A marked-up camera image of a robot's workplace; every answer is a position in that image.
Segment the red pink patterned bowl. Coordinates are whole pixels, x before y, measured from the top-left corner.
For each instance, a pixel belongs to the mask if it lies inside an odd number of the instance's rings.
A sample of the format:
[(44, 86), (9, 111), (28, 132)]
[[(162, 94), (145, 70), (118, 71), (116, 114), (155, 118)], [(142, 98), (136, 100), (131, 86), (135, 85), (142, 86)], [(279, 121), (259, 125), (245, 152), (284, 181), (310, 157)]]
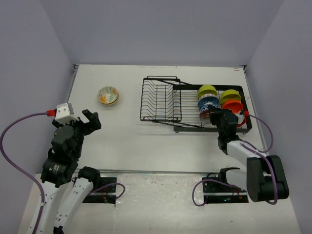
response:
[(199, 116), (202, 120), (208, 119), (208, 118), (210, 118), (211, 112), (212, 112), (211, 110), (205, 110), (205, 111), (201, 112)]

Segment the white floral leaf bowl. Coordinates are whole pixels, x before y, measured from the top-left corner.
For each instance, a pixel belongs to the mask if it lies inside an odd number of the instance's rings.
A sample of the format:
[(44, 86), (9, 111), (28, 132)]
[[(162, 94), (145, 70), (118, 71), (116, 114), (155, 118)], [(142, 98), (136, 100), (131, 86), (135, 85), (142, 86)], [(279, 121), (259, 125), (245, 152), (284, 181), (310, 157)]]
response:
[(113, 86), (105, 86), (101, 88), (97, 93), (97, 99), (103, 99), (104, 103), (113, 102), (116, 98), (119, 97), (118, 90)]

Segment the yellow sun pattern bowl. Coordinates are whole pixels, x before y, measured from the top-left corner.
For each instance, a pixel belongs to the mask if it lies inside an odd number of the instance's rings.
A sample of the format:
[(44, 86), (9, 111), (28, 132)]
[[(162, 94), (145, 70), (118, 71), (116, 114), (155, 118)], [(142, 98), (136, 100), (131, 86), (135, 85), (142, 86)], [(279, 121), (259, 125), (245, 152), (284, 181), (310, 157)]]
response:
[(103, 106), (112, 106), (112, 105), (114, 105), (114, 104), (116, 104), (116, 103), (118, 102), (119, 98), (117, 97), (113, 102), (110, 102), (110, 103), (104, 103), (104, 102), (103, 102), (103, 99), (100, 99), (100, 98), (98, 98), (97, 100), (98, 100), (99, 103), (102, 104)]

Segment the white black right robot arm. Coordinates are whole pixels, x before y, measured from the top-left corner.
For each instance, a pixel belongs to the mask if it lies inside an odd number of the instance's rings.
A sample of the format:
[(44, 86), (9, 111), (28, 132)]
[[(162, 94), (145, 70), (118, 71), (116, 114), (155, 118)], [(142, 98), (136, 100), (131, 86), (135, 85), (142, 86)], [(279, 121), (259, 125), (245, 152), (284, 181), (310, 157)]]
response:
[(237, 168), (226, 170), (217, 180), (219, 189), (227, 192), (239, 187), (247, 191), (253, 202), (272, 205), (279, 199), (287, 199), (290, 192), (281, 158), (260, 152), (241, 140), (236, 134), (238, 116), (232, 111), (213, 107), (209, 117), (218, 130), (219, 149), (246, 167), (246, 172)]

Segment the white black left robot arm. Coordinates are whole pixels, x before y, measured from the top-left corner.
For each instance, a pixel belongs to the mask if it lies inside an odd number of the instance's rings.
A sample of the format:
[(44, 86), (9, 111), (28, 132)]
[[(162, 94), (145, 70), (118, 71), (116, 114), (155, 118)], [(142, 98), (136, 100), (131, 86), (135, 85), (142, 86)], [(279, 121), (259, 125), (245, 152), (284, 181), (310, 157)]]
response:
[(54, 111), (52, 124), (56, 130), (40, 177), (43, 198), (38, 201), (29, 234), (66, 233), (82, 201), (101, 187), (99, 170), (83, 167), (67, 198), (62, 198), (78, 167), (85, 136), (101, 129), (97, 112), (82, 111), (87, 123), (72, 113), (66, 107)]

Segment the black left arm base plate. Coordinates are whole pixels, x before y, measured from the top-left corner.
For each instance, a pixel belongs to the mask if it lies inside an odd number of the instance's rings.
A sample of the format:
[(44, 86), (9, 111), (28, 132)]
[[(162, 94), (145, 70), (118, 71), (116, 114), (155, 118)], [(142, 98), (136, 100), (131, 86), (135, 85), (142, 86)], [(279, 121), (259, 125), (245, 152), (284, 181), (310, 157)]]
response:
[[(101, 177), (100, 182), (95, 189), (101, 188), (110, 183), (116, 183), (116, 177)], [(91, 204), (115, 204), (116, 203), (116, 185), (101, 189), (91, 195), (86, 196), (82, 203)]]

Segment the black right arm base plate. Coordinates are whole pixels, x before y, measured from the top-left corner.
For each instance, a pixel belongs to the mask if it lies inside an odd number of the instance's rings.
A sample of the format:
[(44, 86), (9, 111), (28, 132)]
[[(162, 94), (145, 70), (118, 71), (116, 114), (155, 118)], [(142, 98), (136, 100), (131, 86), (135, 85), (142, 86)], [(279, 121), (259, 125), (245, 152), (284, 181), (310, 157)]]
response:
[(232, 188), (219, 183), (207, 181), (202, 184), (206, 204), (248, 203), (245, 190)]

